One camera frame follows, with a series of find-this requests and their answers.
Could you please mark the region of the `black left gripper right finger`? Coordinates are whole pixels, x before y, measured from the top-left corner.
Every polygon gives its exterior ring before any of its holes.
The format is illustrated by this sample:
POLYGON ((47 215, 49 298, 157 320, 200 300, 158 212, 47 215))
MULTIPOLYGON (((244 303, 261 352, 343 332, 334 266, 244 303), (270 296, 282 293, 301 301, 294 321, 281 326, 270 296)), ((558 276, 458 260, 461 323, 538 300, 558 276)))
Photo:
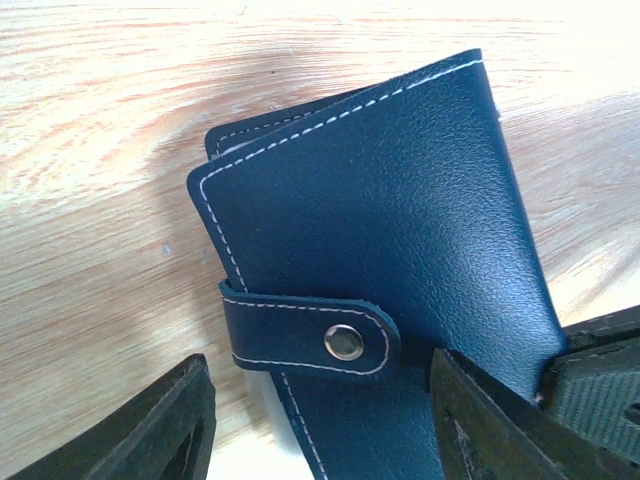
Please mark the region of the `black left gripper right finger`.
POLYGON ((434 352, 429 390, 447 479, 639 477, 629 460, 581 438, 458 352, 434 352))

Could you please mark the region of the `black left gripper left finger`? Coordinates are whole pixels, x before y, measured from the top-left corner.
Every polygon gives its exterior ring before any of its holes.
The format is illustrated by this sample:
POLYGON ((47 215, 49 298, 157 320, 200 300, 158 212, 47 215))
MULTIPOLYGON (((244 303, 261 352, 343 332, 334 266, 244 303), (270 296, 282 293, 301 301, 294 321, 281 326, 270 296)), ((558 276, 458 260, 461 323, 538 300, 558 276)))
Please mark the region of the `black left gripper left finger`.
POLYGON ((14 479, 204 479, 216 431, 202 354, 186 357, 78 437, 14 479))

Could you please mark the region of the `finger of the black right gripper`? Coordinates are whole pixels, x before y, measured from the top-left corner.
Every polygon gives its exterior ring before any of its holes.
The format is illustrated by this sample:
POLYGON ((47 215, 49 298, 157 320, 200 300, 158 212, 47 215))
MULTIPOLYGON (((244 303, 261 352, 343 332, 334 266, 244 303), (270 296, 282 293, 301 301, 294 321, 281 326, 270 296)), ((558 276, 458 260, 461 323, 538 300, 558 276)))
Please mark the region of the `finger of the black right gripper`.
POLYGON ((549 363, 539 406, 582 438, 639 458, 639 308, 570 325, 568 350, 549 363))

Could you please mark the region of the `blue leather card holder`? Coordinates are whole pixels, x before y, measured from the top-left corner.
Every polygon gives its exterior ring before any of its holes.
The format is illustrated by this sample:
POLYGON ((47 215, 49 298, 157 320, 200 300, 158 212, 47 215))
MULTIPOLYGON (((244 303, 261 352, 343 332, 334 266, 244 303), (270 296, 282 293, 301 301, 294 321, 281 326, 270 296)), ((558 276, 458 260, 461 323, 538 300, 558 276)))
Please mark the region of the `blue leather card holder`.
POLYGON ((318 479, 439 479, 428 376, 462 353, 526 400, 566 338, 482 53, 212 128, 187 188, 232 356, 318 479))

